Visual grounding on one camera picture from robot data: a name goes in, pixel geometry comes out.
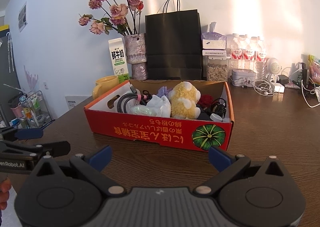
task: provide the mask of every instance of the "brown tabletop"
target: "brown tabletop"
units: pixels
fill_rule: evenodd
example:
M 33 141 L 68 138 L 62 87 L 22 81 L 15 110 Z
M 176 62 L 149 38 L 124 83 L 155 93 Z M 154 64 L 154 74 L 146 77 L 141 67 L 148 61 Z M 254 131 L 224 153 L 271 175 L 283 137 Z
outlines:
M 286 165 L 306 199 L 299 226 L 320 226 L 320 107 L 309 108 L 294 89 L 273 97 L 259 96 L 252 88 L 230 86 L 235 115 L 228 152 L 244 153 L 252 160 L 276 155 Z M 217 171 L 207 153 L 129 141 L 93 134 L 83 107 L 89 98 L 44 130 L 38 142 L 67 140 L 71 152 L 89 154 L 108 144 L 113 148 L 111 163 L 103 170 L 127 189 L 134 186 L 190 186 L 192 189 Z M 19 190 L 24 177 L 11 175 Z

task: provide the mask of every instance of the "yellow mug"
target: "yellow mug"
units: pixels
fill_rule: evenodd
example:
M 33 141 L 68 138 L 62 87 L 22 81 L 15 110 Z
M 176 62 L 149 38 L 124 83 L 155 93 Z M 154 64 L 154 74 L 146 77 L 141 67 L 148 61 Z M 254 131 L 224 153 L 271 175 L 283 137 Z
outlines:
M 96 80 L 96 86 L 92 91 L 93 99 L 100 97 L 102 94 L 106 93 L 107 91 L 111 90 L 115 86 L 119 84 L 118 76 L 107 76 L 101 79 Z

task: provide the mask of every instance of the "mug handle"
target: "mug handle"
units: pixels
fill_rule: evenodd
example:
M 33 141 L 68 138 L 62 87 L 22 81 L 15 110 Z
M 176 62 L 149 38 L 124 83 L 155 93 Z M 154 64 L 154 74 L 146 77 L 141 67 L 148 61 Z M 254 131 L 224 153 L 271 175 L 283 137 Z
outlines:
M 101 84 L 98 84 L 97 86 L 95 86 L 95 87 L 93 88 L 93 90 L 92 90 L 92 97 L 93 97 L 93 99 L 96 99 L 96 98 L 99 97 L 98 92 L 99 92 L 99 90 L 100 90 L 101 87 L 102 87 L 102 85 L 101 85 Z

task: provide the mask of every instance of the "green pumpkin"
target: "green pumpkin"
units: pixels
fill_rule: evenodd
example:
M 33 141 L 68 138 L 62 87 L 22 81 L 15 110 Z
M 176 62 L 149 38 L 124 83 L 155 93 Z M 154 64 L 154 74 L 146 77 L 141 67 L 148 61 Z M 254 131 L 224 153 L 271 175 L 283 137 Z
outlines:
M 193 143 L 203 150 L 209 150 L 214 145 L 221 146 L 225 137 L 223 128 L 213 124 L 200 126 L 192 133 Z

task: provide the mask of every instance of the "bouquet of dried roses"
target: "bouquet of dried roses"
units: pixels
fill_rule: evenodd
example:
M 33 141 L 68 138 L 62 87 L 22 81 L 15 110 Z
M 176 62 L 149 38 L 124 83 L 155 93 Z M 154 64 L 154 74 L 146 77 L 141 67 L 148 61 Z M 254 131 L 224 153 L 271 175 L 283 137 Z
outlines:
M 110 13 L 108 13 L 103 7 L 102 2 L 107 2 L 109 5 Z M 89 7 L 91 9 L 102 8 L 109 17 L 101 18 L 100 20 L 95 19 L 91 14 L 85 14 L 79 19 L 79 24 L 81 26 L 87 25 L 92 22 L 90 31 L 94 34 L 101 34 L 105 32 L 109 34 L 110 30 L 116 30 L 119 34 L 123 36 L 130 34 L 140 33 L 140 18 L 141 11 L 143 9 L 143 2 L 141 0 L 127 0 L 128 6 L 126 4 L 118 4 L 116 0 L 113 0 L 114 4 L 111 4 L 109 0 L 89 0 Z M 128 9 L 133 19 L 133 31 L 130 29 L 127 14 Z M 136 18 L 139 16 L 139 28 L 136 28 Z

